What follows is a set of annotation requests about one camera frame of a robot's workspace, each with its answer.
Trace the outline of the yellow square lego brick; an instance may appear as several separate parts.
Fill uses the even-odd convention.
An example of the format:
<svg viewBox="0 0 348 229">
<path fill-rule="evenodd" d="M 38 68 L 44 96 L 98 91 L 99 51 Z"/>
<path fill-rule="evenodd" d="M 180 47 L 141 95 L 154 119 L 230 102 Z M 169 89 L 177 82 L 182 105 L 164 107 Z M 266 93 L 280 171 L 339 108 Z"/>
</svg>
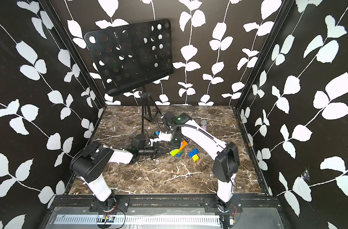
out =
<svg viewBox="0 0 348 229">
<path fill-rule="evenodd" d="M 192 156 L 192 160 L 193 160 L 194 162 L 197 162 L 197 161 L 199 160 L 199 156 L 198 156 L 197 154 L 193 155 L 193 156 Z"/>
</svg>

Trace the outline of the orange long lego brick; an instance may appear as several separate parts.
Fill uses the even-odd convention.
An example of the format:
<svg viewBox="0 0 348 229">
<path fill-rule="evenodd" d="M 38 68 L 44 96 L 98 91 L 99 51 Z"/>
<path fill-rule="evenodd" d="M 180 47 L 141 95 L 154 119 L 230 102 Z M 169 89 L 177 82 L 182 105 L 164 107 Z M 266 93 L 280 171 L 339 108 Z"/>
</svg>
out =
<svg viewBox="0 0 348 229">
<path fill-rule="evenodd" d="M 188 143 L 187 143 L 185 140 L 183 140 L 183 141 L 181 142 L 181 146 L 180 146 L 180 147 L 185 148 L 187 145 L 188 145 Z"/>
</svg>

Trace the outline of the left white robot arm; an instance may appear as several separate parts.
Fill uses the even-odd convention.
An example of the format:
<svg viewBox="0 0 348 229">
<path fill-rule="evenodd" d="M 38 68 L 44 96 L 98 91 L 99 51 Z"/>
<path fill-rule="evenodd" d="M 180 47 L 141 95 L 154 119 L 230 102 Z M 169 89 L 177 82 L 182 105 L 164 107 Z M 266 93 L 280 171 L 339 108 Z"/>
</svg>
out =
<svg viewBox="0 0 348 229">
<path fill-rule="evenodd" d="M 151 143 L 143 134 L 135 136 L 127 148 L 114 148 L 107 143 L 94 141 L 74 156 L 70 170 L 87 184 L 98 201 L 105 204 L 114 196 L 102 175 L 108 163 L 134 164 L 142 156 L 156 159 L 167 153 L 169 149 L 162 143 Z"/>
</svg>

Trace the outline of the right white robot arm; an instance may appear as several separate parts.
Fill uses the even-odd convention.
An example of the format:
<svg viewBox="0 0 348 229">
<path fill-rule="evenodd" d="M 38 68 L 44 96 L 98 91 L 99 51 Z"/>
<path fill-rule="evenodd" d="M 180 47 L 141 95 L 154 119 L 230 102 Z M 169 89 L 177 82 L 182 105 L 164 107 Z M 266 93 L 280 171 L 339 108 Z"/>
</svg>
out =
<svg viewBox="0 0 348 229">
<path fill-rule="evenodd" d="M 186 113 L 175 116 L 167 112 L 157 117 L 156 125 L 160 134 L 170 135 L 170 148 L 179 149 L 183 140 L 190 140 L 213 159 L 212 172 L 218 180 L 217 206 L 221 211 L 229 209 L 240 166 L 237 146 L 233 142 L 226 143 L 214 137 Z"/>
</svg>

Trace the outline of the black front mounting rail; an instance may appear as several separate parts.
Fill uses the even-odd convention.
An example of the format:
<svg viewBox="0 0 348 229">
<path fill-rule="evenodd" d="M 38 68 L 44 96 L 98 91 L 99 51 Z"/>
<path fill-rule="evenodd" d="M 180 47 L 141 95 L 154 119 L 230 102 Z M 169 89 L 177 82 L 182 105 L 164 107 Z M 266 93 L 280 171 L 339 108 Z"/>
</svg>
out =
<svg viewBox="0 0 348 229">
<path fill-rule="evenodd" d="M 127 212 L 138 207 L 156 208 L 204 208 L 209 213 L 241 213 L 244 209 L 272 208 L 281 212 L 282 207 L 276 197 L 265 194 L 234 194 L 227 202 L 222 203 L 216 194 L 142 194 L 115 195 L 108 199 L 110 207 L 118 206 Z"/>
</svg>

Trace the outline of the black perforated music stand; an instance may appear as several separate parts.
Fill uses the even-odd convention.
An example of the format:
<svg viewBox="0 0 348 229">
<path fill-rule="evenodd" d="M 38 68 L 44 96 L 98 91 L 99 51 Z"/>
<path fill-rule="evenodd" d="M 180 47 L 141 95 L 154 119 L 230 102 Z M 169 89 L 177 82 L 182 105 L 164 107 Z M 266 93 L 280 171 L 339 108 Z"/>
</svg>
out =
<svg viewBox="0 0 348 229">
<path fill-rule="evenodd" d="M 145 86 L 174 73 L 169 19 L 90 31 L 84 37 L 109 96 L 142 88 L 143 112 L 154 102 Z"/>
</svg>

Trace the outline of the blue lego brick pair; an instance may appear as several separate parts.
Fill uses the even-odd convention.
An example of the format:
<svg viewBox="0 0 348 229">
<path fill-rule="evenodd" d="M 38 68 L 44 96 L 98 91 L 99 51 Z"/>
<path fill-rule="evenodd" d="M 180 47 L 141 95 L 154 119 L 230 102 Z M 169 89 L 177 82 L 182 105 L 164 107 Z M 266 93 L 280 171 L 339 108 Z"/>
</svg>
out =
<svg viewBox="0 0 348 229">
<path fill-rule="evenodd" d="M 197 148 L 195 148 L 191 152 L 189 152 L 188 155 L 190 158 L 192 158 L 194 155 L 196 155 L 198 153 L 199 153 L 199 150 Z"/>
</svg>

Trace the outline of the purple glitter microphone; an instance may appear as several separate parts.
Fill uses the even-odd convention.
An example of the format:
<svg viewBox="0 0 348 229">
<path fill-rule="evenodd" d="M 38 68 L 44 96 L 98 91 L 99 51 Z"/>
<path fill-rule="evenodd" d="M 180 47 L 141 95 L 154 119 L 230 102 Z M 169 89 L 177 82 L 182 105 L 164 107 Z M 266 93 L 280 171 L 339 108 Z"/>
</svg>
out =
<svg viewBox="0 0 348 229">
<path fill-rule="evenodd" d="M 200 122 L 200 127 L 204 130 L 207 129 L 207 121 L 205 119 L 202 119 Z"/>
</svg>

